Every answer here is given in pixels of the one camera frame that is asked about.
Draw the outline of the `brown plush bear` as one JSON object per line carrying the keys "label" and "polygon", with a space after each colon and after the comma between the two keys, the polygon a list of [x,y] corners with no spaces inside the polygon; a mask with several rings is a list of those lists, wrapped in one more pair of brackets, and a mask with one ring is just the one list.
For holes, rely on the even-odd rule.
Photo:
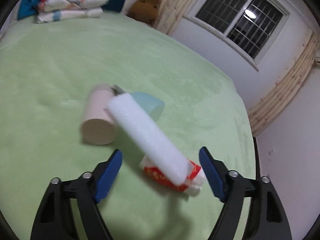
{"label": "brown plush bear", "polygon": [[127,16],[152,26],[158,17],[160,0],[136,0]]}

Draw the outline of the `red white pack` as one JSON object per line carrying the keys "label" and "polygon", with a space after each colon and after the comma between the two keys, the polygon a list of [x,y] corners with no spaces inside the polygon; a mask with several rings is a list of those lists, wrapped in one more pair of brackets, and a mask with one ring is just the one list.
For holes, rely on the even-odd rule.
{"label": "red white pack", "polygon": [[174,185],[147,157],[144,157],[142,159],[139,166],[146,175],[148,175],[151,179],[153,179],[160,185],[168,187],[177,192],[182,192],[189,196],[195,197],[200,193],[206,176],[204,174],[203,168],[200,165],[194,163],[191,160],[189,160],[189,163],[191,163],[193,169],[189,176],[187,176],[185,182],[180,186]]}

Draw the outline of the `light blue cup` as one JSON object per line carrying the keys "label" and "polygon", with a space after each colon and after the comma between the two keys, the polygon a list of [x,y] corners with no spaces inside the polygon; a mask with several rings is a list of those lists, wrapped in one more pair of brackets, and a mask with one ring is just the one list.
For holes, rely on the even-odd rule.
{"label": "light blue cup", "polygon": [[155,122],[158,121],[164,111],[164,101],[154,97],[151,94],[143,92],[133,92],[131,93],[131,96]]}

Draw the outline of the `bed with green blanket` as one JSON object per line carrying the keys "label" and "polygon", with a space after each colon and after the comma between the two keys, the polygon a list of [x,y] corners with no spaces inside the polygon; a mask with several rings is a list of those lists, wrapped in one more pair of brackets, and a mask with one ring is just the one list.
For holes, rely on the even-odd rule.
{"label": "bed with green blanket", "polygon": [[121,14],[10,25],[1,40],[1,211],[29,239],[51,179],[76,179],[115,149],[123,163],[98,207],[114,239],[207,239],[222,203],[203,175],[188,195],[148,176],[142,152],[114,121],[124,91],[172,146],[170,166],[214,158],[254,178],[244,103],[221,70],[172,38]]}

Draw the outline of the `right floral curtain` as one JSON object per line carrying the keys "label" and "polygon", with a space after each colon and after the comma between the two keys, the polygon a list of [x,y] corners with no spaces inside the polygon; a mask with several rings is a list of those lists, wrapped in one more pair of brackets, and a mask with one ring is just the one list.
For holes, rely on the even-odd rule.
{"label": "right floral curtain", "polygon": [[286,75],[276,81],[270,92],[248,111],[254,137],[265,130],[290,104],[308,78],[316,59],[319,38],[312,33],[299,58]]}

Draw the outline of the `floral white pillow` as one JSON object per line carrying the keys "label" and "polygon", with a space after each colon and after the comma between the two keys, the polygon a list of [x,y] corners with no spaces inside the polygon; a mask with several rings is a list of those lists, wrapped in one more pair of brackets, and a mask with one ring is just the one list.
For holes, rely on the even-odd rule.
{"label": "floral white pillow", "polygon": [[101,7],[109,0],[45,0],[38,4],[38,11],[80,10]]}

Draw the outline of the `folded floral quilt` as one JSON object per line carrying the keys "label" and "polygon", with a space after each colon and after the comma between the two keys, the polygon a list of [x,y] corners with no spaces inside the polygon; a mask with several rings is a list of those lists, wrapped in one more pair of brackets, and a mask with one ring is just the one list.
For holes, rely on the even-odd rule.
{"label": "folded floral quilt", "polygon": [[41,12],[36,18],[36,23],[49,23],[68,20],[71,18],[99,18],[103,14],[101,7],[81,10],[56,10],[52,12]]}

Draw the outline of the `white foam roll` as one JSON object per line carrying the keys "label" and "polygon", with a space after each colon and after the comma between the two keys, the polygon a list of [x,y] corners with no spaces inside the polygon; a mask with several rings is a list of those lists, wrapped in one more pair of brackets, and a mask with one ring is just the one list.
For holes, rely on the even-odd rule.
{"label": "white foam roll", "polygon": [[145,156],[176,186],[182,185],[193,169],[178,150],[129,93],[115,96],[107,109]]}

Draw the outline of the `barred window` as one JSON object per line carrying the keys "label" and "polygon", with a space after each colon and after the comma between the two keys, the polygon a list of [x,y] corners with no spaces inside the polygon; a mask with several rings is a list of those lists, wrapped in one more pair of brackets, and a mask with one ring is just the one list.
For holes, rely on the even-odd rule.
{"label": "barred window", "polygon": [[289,16],[277,0],[195,0],[185,18],[258,69]]}

